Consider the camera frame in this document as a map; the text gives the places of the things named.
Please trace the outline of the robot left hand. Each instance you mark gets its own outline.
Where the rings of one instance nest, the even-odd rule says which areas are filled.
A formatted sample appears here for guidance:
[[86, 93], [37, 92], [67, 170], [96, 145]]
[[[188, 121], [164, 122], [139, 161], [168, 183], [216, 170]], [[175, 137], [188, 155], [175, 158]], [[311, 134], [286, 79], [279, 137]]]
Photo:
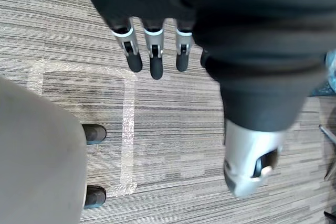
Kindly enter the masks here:
[[274, 170], [285, 132], [325, 80], [335, 48], [335, 0], [91, 0], [133, 72], [142, 69], [133, 17], [141, 20], [153, 79], [163, 74], [163, 23], [176, 22], [176, 67], [192, 44], [219, 83], [224, 106], [224, 176], [237, 197]]

